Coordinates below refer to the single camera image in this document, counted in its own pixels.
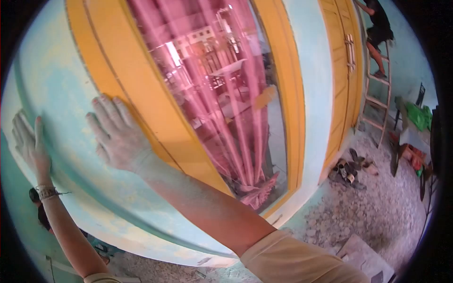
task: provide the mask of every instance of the forearm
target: forearm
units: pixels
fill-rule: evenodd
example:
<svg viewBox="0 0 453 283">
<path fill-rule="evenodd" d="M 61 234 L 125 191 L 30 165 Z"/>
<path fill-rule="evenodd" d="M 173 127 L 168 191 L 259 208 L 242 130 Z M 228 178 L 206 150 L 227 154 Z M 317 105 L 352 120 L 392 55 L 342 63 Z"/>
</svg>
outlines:
<svg viewBox="0 0 453 283">
<path fill-rule="evenodd" d="M 355 0 L 355 2 L 357 3 L 357 5 L 359 5 L 359 7 L 362 10 L 365 11 L 365 13 L 369 14 L 370 16 L 374 15 L 374 10 L 373 9 L 368 8 L 366 5 L 364 5 L 361 2 L 359 2 L 359 0 Z"/>
<path fill-rule="evenodd" d="M 276 229 L 251 208 L 156 158 L 140 176 L 184 217 L 241 256 Z"/>
<path fill-rule="evenodd" d="M 52 197 L 42 203 L 53 233 L 77 273 L 83 278 L 91 274 L 108 273 L 107 266 L 74 223 L 60 198 Z"/>
</svg>

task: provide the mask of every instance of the bracelet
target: bracelet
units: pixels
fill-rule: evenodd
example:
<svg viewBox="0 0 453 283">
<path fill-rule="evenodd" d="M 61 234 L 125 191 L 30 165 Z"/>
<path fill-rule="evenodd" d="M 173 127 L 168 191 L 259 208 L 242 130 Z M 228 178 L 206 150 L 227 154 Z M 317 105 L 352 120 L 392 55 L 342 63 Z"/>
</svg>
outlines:
<svg viewBox="0 0 453 283">
<path fill-rule="evenodd" d="M 46 185 L 41 185 L 41 186 L 36 186 L 36 188 L 39 191 L 39 199 L 41 201 L 56 197 L 60 193 L 57 192 L 54 186 L 46 186 Z"/>
</svg>

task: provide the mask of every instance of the green bag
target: green bag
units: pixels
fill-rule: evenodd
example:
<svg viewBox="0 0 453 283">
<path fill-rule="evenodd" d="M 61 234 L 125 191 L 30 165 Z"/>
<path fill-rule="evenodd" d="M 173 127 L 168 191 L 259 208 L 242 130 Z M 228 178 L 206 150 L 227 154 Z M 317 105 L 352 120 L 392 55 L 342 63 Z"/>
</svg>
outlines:
<svg viewBox="0 0 453 283">
<path fill-rule="evenodd" d="M 420 131 L 423 131 L 425 128 L 431 130 L 431 120 L 433 119 L 433 114 L 428 106 L 423 106 L 423 109 L 420 109 L 414 103 L 406 102 L 406 109 L 407 117 Z"/>
</svg>

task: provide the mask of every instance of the pink curtain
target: pink curtain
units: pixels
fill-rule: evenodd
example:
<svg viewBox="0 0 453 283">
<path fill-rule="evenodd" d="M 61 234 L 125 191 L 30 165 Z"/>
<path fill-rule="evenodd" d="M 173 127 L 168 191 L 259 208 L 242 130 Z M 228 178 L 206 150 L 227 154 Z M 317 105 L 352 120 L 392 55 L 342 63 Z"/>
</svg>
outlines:
<svg viewBox="0 0 453 283">
<path fill-rule="evenodd" d="M 263 171 L 263 166 L 272 167 L 264 162 L 269 134 L 267 107 L 253 109 L 252 105 L 267 85 L 249 4 L 246 0 L 129 0 L 129 4 L 164 78 L 171 80 L 181 72 L 190 78 L 192 87 L 172 92 L 183 97 L 181 107 L 209 158 L 238 198 L 258 209 L 275 186 L 279 172 L 266 176 Z M 213 52 L 204 49 L 206 40 L 194 39 L 201 33 L 206 37 L 206 30 L 214 38 L 210 42 L 216 43 Z M 181 41 L 188 44 L 182 47 Z M 169 42 L 180 57 L 188 53 L 180 58 L 180 66 L 172 56 L 157 52 L 168 49 Z M 233 55 L 229 58 L 236 61 L 218 59 L 225 54 Z M 214 72 L 206 62 L 217 63 Z"/>
</svg>

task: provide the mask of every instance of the beige sleeve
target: beige sleeve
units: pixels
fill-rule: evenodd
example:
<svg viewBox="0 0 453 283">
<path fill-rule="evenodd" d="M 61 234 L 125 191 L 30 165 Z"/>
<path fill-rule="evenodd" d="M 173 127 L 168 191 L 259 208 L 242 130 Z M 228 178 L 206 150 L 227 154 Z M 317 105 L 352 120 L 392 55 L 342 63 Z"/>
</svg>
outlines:
<svg viewBox="0 0 453 283">
<path fill-rule="evenodd" d="M 84 283 L 121 283 L 114 276 L 108 273 L 97 273 L 83 279 Z"/>
<path fill-rule="evenodd" d="M 264 283 L 365 283 L 370 280 L 352 265 L 324 249 L 283 231 L 275 231 L 249 248 L 241 262 Z"/>
</svg>

